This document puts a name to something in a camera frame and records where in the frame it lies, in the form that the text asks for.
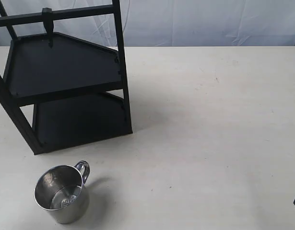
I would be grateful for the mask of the stainless steel mug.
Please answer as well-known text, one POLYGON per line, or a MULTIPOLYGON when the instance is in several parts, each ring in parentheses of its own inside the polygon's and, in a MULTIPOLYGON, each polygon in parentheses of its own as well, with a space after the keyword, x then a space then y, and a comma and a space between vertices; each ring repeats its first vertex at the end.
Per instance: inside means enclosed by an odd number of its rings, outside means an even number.
POLYGON ((39 178, 34 199, 57 223, 73 223, 85 214, 89 205, 85 186, 89 174, 86 161, 79 161, 75 166, 55 166, 39 178))

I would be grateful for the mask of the black corner shelf rack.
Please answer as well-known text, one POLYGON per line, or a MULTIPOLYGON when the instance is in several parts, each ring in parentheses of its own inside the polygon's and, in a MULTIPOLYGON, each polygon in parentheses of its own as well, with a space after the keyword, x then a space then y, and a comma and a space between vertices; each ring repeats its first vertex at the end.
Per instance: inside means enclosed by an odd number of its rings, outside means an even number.
POLYGON ((0 104, 35 155, 132 133, 120 2, 53 12, 53 20, 112 14, 117 49, 53 30, 39 13, 8 16, 11 44, 0 104))

